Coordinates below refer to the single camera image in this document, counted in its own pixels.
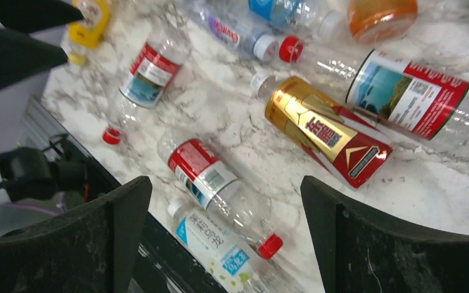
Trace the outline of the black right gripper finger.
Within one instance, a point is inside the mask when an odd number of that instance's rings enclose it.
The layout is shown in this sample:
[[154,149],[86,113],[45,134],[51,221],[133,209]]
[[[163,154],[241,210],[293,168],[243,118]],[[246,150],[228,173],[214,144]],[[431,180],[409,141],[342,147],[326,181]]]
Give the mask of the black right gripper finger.
[[30,34],[84,19],[82,12],[60,0],[0,0],[0,23]]
[[61,47],[0,27],[0,90],[67,61]]
[[397,218],[313,176],[300,193],[326,292],[469,292],[469,235]]
[[151,191],[150,179],[139,176],[0,237],[0,292],[126,292]]

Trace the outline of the gold red drink bottle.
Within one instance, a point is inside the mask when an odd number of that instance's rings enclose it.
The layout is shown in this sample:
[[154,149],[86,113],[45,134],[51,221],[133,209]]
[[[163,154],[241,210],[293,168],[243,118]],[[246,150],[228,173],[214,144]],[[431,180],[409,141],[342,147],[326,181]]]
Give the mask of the gold red drink bottle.
[[332,176],[356,190],[384,165],[393,142],[297,76],[254,75],[250,87],[264,116]]

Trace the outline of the white blue tea bottle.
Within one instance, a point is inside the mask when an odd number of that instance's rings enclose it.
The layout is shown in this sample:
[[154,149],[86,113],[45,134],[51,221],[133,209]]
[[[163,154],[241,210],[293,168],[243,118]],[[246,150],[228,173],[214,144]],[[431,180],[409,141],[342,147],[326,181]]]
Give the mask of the white blue tea bottle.
[[183,247],[227,292],[300,292],[235,232],[182,198],[167,208]]

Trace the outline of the red label water bottle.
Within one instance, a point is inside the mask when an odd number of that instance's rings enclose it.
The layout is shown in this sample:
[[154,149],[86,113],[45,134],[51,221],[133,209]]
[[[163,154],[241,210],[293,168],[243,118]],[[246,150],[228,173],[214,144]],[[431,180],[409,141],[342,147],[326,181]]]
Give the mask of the red label water bottle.
[[439,151],[469,153],[469,82],[392,53],[286,37],[282,61],[349,107]]

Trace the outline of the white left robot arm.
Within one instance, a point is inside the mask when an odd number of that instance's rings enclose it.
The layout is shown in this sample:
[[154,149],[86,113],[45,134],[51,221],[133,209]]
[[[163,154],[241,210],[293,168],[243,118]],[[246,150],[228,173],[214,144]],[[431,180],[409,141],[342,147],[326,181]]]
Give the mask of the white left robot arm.
[[[62,48],[0,28],[0,90],[67,62]],[[41,150],[0,153],[0,205],[25,199],[48,200],[61,190],[60,173]]]

